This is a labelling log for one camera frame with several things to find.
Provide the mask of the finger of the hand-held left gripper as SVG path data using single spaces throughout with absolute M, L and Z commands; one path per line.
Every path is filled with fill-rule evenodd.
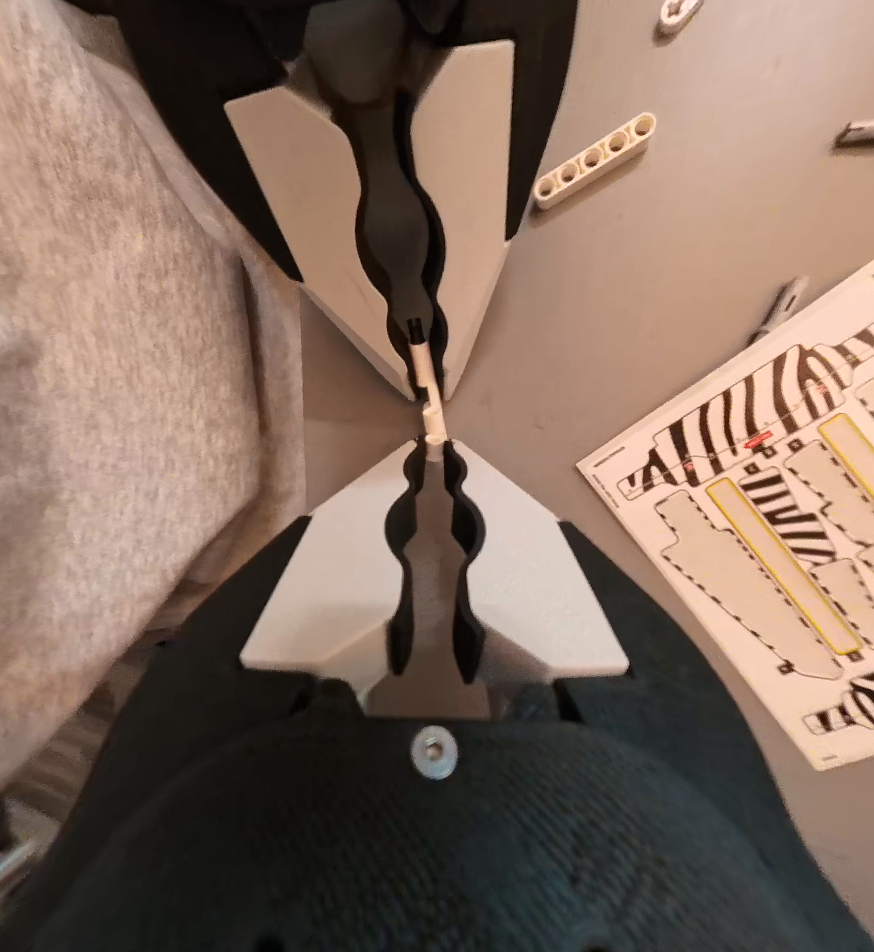
M 509 39 L 443 54 L 410 121 L 414 171 L 443 234 L 436 302 L 446 323 L 446 398 L 463 376 L 509 250 L 514 56 Z
M 387 304 L 359 256 L 359 171 L 330 106 L 288 86 L 226 102 L 304 292 L 372 367 L 414 401 L 405 360 L 387 332 Z

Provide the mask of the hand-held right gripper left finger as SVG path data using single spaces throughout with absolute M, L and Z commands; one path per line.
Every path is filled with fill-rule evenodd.
M 240 653 L 251 670 L 347 683 L 364 705 L 414 644 L 412 567 L 423 439 L 399 446 L 313 510 Z

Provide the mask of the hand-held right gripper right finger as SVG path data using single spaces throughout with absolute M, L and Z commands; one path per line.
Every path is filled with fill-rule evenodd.
M 500 718 L 528 685 L 621 676 L 629 660 L 549 509 L 458 440 L 443 445 L 451 534 L 464 554 L 453 655 Z

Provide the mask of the white lego connector with pin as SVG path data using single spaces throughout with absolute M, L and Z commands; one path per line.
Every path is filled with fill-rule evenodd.
M 431 345 L 418 318 L 407 322 L 407 338 L 414 369 L 415 387 L 426 397 L 433 409 L 442 407 L 440 387 L 436 378 Z

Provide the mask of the white five-hole lego beam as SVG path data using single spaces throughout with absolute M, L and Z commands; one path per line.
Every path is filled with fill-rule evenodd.
M 600 140 L 564 160 L 537 179 L 532 192 L 535 207 L 548 210 L 633 161 L 647 148 L 657 128 L 654 113 L 641 113 Z

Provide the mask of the zebra print sticker sheet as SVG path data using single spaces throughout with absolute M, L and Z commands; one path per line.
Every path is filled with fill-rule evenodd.
M 577 468 L 813 768 L 874 757 L 874 260 Z

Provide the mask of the person's grey fleece clothing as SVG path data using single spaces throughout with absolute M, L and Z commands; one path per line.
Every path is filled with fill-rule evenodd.
M 298 288 L 112 18 L 0 2 L 0 791 L 304 502 Z

